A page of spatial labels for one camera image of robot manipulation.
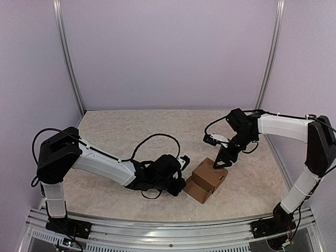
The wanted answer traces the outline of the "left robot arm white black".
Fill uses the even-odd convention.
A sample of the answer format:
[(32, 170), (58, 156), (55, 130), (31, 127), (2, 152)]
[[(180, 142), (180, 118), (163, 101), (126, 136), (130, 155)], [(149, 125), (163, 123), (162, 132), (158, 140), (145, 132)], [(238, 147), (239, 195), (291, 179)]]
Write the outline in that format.
[(157, 160), (136, 161), (133, 152), (122, 159), (103, 152), (85, 141), (75, 127), (53, 128), (55, 135), (43, 141), (33, 154), (37, 165), (35, 179), (44, 190), (47, 213), (53, 225), (66, 234), (73, 229), (67, 216), (63, 181), (70, 169), (83, 170), (117, 182), (133, 191), (156, 190), (178, 196), (186, 186), (182, 172), (190, 163), (188, 156), (163, 154)]

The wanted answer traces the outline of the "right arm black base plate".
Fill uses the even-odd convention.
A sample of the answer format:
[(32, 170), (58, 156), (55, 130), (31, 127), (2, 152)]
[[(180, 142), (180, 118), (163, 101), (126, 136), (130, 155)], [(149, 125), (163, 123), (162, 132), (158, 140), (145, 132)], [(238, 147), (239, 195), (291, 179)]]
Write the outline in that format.
[(259, 219), (250, 224), (254, 238), (261, 238), (294, 230), (296, 223), (290, 220), (285, 224), (276, 224), (274, 218)]

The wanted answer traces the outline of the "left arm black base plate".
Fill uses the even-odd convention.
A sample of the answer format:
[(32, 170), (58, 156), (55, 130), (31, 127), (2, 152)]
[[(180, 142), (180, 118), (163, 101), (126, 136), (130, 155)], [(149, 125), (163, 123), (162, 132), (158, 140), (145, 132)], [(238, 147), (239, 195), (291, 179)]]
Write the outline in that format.
[(68, 218), (48, 218), (46, 229), (71, 237), (88, 239), (92, 224), (90, 222)]

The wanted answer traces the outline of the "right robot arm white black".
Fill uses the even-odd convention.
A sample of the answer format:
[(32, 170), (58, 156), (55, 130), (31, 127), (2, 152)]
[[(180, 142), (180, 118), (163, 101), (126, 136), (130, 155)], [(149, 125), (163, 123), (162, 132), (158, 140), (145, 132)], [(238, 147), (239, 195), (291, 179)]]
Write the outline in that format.
[(326, 115), (304, 116), (274, 113), (262, 109), (231, 110), (217, 119), (226, 121), (231, 138), (204, 130), (204, 142), (219, 145), (214, 168), (230, 167), (247, 147), (263, 135), (268, 138), (278, 161), (291, 180), (291, 189), (273, 210), (269, 229), (281, 232), (292, 216), (309, 199), (323, 178), (335, 169), (335, 128)]

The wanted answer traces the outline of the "brown cardboard box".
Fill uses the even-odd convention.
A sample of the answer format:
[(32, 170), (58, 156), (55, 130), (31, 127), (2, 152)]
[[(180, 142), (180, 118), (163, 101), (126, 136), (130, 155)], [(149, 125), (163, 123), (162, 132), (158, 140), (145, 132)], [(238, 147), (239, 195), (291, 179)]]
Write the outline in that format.
[(186, 180), (183, 188), (189, 196), (204, 204), (225, 180), (227, 169), (214, 169), (214, 161), (205, 158)]

